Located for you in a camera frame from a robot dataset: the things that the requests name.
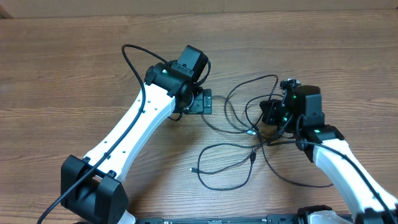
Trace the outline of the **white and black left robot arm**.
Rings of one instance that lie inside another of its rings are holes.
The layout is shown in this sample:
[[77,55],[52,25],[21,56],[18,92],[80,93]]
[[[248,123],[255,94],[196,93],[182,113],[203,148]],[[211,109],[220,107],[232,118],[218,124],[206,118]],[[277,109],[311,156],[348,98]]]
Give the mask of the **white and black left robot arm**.
[[207,60],[178,59],[148,68],[141,90],[111,132],[82,158],[61,167],[61,206],[90,223],[136,223],[123,187],[132,163],[153,132],[173,113],[209,114],[201,73]]

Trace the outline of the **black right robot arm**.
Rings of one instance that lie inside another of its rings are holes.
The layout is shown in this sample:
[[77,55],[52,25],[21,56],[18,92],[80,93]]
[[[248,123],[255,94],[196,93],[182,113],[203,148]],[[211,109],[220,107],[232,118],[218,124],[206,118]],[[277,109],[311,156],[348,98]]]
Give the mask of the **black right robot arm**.
[[260,103],[263,122],[293,134],[292,143],[330,179],[354,223],[397,223],[397,198],[371,177],[343,134],[325,124],[320,88],[293,85],[283,91],[282,99]]

